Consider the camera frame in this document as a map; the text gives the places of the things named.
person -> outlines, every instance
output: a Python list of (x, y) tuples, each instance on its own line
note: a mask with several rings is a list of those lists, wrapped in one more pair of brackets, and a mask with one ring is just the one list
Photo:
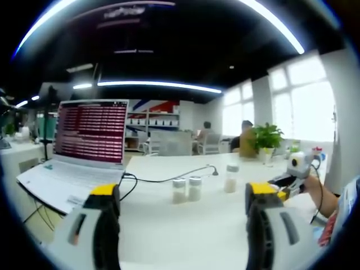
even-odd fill
[(319, 184), (317, 177), (309, 176), (304, 182), (304, 192), (310, 194), (319, 212), (328, 218), (327, 224), (320, 233), (314, 232), (314, 236), (320, 246), (327, 246), (339, 235), (344, 222), (352, 211), (352, 208), (360, 192), (360, 175), (347, 184), (341, 196), (338, 198), (325, 186)]
[[(249, 129), (253, 128), (253, 124), (252, 122), (248, 121), (248, 120), (244, 120), (242, 121), (241, 124), (241, 134), (245, 133), (246, 131), (248, 131)], [(239, 151), (240, 148), (240, 136), (235, 137), (234, 139), (231, 140), (230, 143), (230, 152), (235, 153)]]
[(204, 143), (205, 138), (207, 137), (207, 135), (209, 133), (214, 133), (212, 130), (212, 124), (208, 121), (204, 122), (204, 129), (202, 129), (199, 133), (199, 135), (197, 136), (197, 141), (198, 143)]

white table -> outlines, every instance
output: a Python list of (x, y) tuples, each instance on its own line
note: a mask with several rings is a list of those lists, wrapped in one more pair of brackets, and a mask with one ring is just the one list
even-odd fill
[[(36, 208), (34, 200), (16, 183), (16, 177), (40, 162), (40, 159), (44, 157), (44, 145), (35, 145), (31, 142), (10, 142), (10, 145), (10, 149), (0, 150), (4, 170), (3, 183), (17, 214), (24, 221)], [(47, 151), (51, 156), (52, 145), (48, 145)]]
[[(237, 192), (223, 191), (226, 166), (240, 166)], [(245, 215), (245, 185), (265, 182), (286, 170), (286, 160), (278, 157), (273, 167), (258, 161), (241, 160), (238, 154), (206, 156), (134, 156), (127, 172), (138, 178), (162, 180), (187, 171), (215, 165), (192, 175), (203, 176), (202, 198), (198, 202), (172, 204), (172, 183), (139, 182), (136, 189), (121, 202), (119, 259), (124, 270), (131, 269), (245, 269), (248, 261), (248, 240)], [(326, 171), (326, 162), (321, 170)], [(51, 181), (32, 180), (31, 192), (62, 212), (71, 208), (63, 198), (70, 187)], [(124, 196), (134, 180), (124, 179), (120, 195)], [(75, 190), (86, 199), (89, 190)], [(302, 196), (298, 207), (308, 205), (315, 213), (309, 195)]]

laptop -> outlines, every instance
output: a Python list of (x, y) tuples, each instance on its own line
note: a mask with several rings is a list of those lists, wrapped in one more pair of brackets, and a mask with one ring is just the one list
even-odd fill
[(53, 158), (32, 170), (49, 181), (93, 189), (119, 183), (124, 174), (128, 100), (63, 101)]

black ceiling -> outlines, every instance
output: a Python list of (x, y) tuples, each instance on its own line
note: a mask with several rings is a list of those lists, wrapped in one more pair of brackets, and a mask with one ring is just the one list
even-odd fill
[[(0, 87), (16, 97), (14, 102), (36, 95), (42, 82), (73, 85), (99, 77), (101, 81), (152, 80), (227, 89), (245, 79), (260, 78), (267, 69), (298, 55), (273, 25), (238, 0), (172, 1), (175, 6), (138, 4), (145, 8), (142, 14), (111, 20), (104, 19), (104, 13), (118, 7), (76, 16), (118, 0), (87, 1), (86, 6), (80, 2), (41, 26), (7, 66)], [(303, 1), (259, 2), (284, 22), (305, 51), (325, 53), (343, 46), (340, 34)], [(44, 6), (29, 6), (33, 19), (24, 20), (27, 27), (18, 27), (13, 48), (7, 47), (9, 52), (15, 50)], [(114, 53), (121, 50), (147, 52)], [(4, 59), (10, 60), (9, 53)], [(97, 66), (96, 71), (66, 71), (86, 63)], [(206, 103), (215, 95), (169, 88), (112, 87), (102, 88), (100, 96)]]

floor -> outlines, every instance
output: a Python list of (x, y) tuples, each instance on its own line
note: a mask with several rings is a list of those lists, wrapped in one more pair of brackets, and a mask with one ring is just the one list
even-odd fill
[[(129, 164), (133, 156), (140, 155), (141, 153), (138, 152), (126, 152), (124, 159), (125, 167)], [(39, 210), (25, 222), (25, 227), (35, 240), (46, 245), (52, 242), (54, 235), (53, 230), (59, 225), (62, 219), (63, 217), (59, 214), (41, 205)]]

